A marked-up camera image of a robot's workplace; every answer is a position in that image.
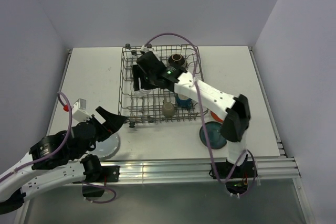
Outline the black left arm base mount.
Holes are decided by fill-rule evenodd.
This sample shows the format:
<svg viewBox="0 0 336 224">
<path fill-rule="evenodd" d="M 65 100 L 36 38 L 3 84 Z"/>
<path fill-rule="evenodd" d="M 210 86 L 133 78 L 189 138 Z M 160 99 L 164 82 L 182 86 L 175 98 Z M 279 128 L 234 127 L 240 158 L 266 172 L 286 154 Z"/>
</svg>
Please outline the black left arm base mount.
<svg viewBox="0 0 336 224">
<path fill-rule="evenodd" d="M 102 173 L 96 180 L 96 183 L 103 183 L 104 186 L 106 186 L 107 183 L 116 183 L 119 180 L 119 174 L 120 174 L 120 166 L 117 165 L 103 166 Z M 103 195 L 103 193 L 104 193 L 103 189 L 85 185 L 82 187 L 82 195 L 84 197 L 92 198 L 94 200 L 100 198 Z"/>
</svg>

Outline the teal ceramic saucer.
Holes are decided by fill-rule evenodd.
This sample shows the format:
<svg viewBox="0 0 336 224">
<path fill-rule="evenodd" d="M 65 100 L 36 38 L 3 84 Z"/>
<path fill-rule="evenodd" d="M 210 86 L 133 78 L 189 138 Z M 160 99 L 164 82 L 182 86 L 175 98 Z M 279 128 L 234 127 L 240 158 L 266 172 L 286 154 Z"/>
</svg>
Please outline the teal ceramic saucer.
<svg viewBox="0 0 336 224">
<path fill-rule="evenodd" d="M 210 147 L 213 150 L 222 149 L 227 144 L 226 139 L 220 134 L 221 126 L 219 122 L 215 121 L 205 123 Z"/>
</svg>

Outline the dark blue ribbed mug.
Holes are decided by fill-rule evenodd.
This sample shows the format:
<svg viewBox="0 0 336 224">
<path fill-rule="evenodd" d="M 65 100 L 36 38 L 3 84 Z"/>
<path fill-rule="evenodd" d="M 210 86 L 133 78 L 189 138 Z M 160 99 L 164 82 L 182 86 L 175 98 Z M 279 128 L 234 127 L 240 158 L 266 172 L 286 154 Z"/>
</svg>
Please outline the dark blue ribbed mug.
<svg viewBox="0 0 336 224">
<path fill-rule="evenodd" d="M 175 95 L 175 101 L 177 106 L 183 109 L 191 109 L 192 108 L 192 99 L 181 94 Z"/>
</svg>

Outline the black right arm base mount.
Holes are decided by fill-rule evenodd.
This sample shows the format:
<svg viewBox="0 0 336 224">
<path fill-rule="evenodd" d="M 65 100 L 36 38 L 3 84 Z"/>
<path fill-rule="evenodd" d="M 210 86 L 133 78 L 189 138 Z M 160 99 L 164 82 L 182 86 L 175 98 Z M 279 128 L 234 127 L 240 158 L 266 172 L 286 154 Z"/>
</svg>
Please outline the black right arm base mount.
<svg viewBox="0 0 336 224">
<path fill-rule="evenodd" d="M 217 170 L 218 176 L 220 179 L 225 180 L 227 176 L 230 174 L 231 169 L 233 168 L 233 164 L 229 162 L 216 162 L 215 168 Z M 246 172 L 241 167 L 236 167 L 232 172 L 230 179 L 239 178 L 240 181 L 228 181 L 225 184 L 225 188 L 230 196 L 240 197 L 241 194 L 245 193 L 248 190 L 248 177 L 250 172 Z"/>
</svg>

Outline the brown ribbed bowl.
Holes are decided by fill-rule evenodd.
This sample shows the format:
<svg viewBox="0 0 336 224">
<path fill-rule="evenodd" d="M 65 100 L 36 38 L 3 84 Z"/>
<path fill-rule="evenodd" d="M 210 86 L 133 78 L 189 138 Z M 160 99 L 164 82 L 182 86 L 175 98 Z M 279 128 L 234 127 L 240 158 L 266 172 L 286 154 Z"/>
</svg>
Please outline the brown ribbed bowl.
<svg viewBox="0 0 336 224">
<path fill-rule="evenodd" d="M 181 66 L 181 67 L 186 67 L 187 66 L 187 61 L 185 59 L 184 56 L 182 56 L 181 54 L 172 54 L 168 60 L 167 60 L 167 64 L 170 66 L 173 63 Z"/>
</svg>

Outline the red orange plate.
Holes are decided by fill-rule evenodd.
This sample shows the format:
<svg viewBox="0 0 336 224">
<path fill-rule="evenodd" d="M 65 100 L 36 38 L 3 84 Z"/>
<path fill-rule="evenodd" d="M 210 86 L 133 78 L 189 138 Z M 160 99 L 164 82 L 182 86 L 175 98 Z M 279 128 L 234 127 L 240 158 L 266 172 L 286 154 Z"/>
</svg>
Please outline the red orange plate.
<svg viewBox="0 0 336 224">
<path fill-rule="evenodd" d="M 223 120 L 220 117 L 218 117 L 218 115 L 215 114 L 213 111 L 211 111 L 211 116 L 216 122 L 219 122 L 219 123 L 223 122 Z"/>
</svg>

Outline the small beige mug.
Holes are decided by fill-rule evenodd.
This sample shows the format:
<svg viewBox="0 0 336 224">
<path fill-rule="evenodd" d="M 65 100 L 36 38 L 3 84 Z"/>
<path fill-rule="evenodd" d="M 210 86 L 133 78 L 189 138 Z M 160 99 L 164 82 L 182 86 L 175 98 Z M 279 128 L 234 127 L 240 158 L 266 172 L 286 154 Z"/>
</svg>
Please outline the small beige mug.
<svg viewBox="0 0 336 224">
<path fill-rule="evenodd" d="M 171 118 L 175 115 L 175 106 L 171 102 L 163 101 L 161 112 L 164 117 Z"/>
</svg>

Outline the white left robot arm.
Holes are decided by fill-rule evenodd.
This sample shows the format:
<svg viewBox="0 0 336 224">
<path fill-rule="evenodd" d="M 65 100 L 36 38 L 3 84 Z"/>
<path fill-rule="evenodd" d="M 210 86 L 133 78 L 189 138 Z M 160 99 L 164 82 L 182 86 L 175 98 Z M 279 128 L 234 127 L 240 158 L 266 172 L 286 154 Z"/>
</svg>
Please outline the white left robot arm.
<svg viewBox="0 0 336 224">
<path fill-rule="evenodd" d="M 43 137 L 1 176 L 1 214 L 19 209 L 26 201 L 53 188 L 101 178 L 100 159 L 91 151 L 121 129 L 128 118 L 100 106 L 96 111 L 105 120 L 103 123 L 84 109 L 72 108 L 70 120 L 78 121 L 76 126 Z"/>
</svg>

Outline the light blue glass plate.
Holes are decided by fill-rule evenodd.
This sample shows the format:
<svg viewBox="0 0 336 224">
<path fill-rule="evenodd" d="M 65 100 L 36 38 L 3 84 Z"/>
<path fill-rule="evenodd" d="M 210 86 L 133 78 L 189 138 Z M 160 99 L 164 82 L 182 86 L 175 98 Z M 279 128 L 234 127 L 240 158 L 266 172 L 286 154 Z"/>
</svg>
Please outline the light blue glass plate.
<svg viewBox="0 0 336 224">
<path fill-rule="evenodd" d="M 96 143 L 96 148 L 89 154 L 96 155 L 101 161 L 108 160 L 115 156 L 120 148 L 120 137 L 118 133 L 112 134 L 102 142 Z"/>
</svg>

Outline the clear drinking glass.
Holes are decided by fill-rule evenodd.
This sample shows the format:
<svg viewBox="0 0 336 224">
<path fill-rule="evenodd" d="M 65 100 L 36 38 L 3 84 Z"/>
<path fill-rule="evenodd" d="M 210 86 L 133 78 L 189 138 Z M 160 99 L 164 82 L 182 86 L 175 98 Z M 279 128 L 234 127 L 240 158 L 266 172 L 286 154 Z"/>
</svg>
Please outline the clear drinking glass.
<svg viewBox="0 0 336 224">
<path fill-rule="evenodd" d="M 133 83 L 133 91 L 132 91 L 132 93 L 133 93 L 136 97 L 139 97 L 139 98 L 144 97 L 144 96 L 150 94 L 151 91 L 152 91 L 152 90 L 143 90 L 143 89 L 141 89 L 141 88 L 140 88 L 139 90 L 136 90 L 135 88 L 136 88 L 136 83 Z"/>
</svg>

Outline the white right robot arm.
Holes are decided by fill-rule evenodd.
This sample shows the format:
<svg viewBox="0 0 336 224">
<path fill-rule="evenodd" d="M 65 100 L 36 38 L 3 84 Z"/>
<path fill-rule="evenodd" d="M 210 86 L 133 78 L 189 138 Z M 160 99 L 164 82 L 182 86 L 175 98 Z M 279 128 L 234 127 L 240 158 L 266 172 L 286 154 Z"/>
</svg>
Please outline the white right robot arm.
<svg viewBox="0 0 336 224">
<path fill-rule="evenodd" d="M 154 52 L 147 51 L 132 66 L 133 88 L 167 89 L 197 101 L 200 108 L 206 107 L 223 120 L 220 134 L 227 141 L 227 170 L 234 177 L 245 171 L 247 156 L 245 131 L 251 119 L 248 99 L 235 97 L 220 91 L 193 76 L 187 69 L 173 63 L 166 66 Z"/>
</svg>

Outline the aluminium rail frame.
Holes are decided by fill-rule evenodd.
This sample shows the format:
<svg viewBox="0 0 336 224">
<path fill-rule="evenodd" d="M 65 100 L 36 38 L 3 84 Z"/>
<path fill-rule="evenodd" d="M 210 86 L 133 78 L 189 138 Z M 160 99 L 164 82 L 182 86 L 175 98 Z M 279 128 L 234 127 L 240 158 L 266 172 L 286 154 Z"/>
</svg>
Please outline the aluminium rail frame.
<svg viewBox="0 0 336 224">
<path fill-rule="evenodd" d="M 122 47 L 72 49 L 61 91 L 71 101 L 86 99 L 91 114 L 98 106 L 118 113 L 121 51 Z M 270 116 L 250 49 L 201 46 L 200 54 L 205 82 L 230 94 L 244 94 L 249 100 L 252 120 L 246 141 L 255 156 L 259 178 L 298 178 L 296 161 L 287 157 Z M 120 166 L 121 184 L 208 181 L 211 165 L 199 138 L 200 127 L 200 118 L 135 127 L 127 122 L 119 131 L 118 152 L 102 165 Z"/>
</svg>

